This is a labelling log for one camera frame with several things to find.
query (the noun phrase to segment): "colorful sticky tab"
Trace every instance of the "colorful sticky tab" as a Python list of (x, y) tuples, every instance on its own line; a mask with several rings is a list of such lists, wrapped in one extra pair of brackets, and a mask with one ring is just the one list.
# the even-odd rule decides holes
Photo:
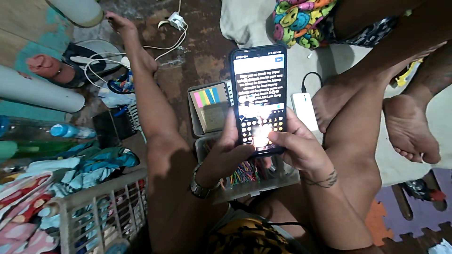
[(202, 108), (215, 103), (220, 103), (218, 89), (216, 87), (194, 93), (198, 108)]

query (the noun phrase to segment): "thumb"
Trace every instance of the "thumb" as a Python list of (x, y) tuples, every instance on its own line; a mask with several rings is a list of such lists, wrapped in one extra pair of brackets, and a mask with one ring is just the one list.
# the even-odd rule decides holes
[(231, 167), (237, 167), (238, 164), (247, 160), (254, 152), (256, 147), (254, 145), (241, 145), (230, 152), (226, 153), (225, 162)]
[(279, 146), (293, 151), (299, 157), (303, 157), (305, 154), (303, 151), (308, 148), (306, 139), (288, 132), (270, 132), (268, 139)]

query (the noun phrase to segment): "wall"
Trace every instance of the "wall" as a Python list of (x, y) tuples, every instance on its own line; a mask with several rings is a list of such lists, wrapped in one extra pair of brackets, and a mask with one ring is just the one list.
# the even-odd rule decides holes
[[(35, 76), (25, 60), (39, 53), (60, 59), (72, 40), (73, 25), (45, 0), (0, 3), (0, 64)], [(0, 100), (0, 114), (64, 121), (65, 114), (47, 108)]]

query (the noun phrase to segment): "white cylinder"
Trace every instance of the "white cylinder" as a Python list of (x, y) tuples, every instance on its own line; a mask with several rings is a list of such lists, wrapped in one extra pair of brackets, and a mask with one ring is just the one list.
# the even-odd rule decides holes
[(99, 24), (104, 12), (95, 0), (48, 0), (68, 19), (82, 27)]
[(3, 65), (0, 76), (0, 96), (7, 99), (69, 113), (79, 111), (85, 104), (81, 94)]

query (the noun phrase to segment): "green bottle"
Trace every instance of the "green bottle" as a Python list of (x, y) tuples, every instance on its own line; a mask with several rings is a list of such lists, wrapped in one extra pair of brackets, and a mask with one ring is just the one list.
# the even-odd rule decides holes
[(76, 145), (72, 141), (0, 141), (0, 160), (54, 156)]

